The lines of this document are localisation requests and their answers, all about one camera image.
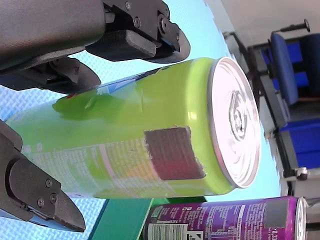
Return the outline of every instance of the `brown patch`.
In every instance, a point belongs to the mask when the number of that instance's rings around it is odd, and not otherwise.
[[[206,176],[195,158],[189,127],[145,131],[153,166],[162,180],[202,179]]]

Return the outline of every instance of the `energy drink can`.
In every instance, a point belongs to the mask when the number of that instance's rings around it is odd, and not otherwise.
[[[144,240],[305,240],[306,200],[291,196],[163,204],[146,219]]]
[[[260,160],[254,96],[228,57],[121,79],[7,123],[72,197],[222,195],[247,188]]]

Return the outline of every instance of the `pull tab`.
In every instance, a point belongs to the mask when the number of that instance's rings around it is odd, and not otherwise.
[[[248,112],[240,91],[232,93],[229,108],[229,122],[235,139],[238,141],[245,139],[248,124]]]

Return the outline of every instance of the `purple can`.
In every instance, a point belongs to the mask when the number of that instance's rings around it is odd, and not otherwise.
[[[305,240],[303,197],[163,204],[146,219],[144,240]]]

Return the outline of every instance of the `green can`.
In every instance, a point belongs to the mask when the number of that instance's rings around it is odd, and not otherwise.
[[[12,116],[22,152],[71,197],[223,195],[260,161],[250,84],[231,58],[199,58]]]

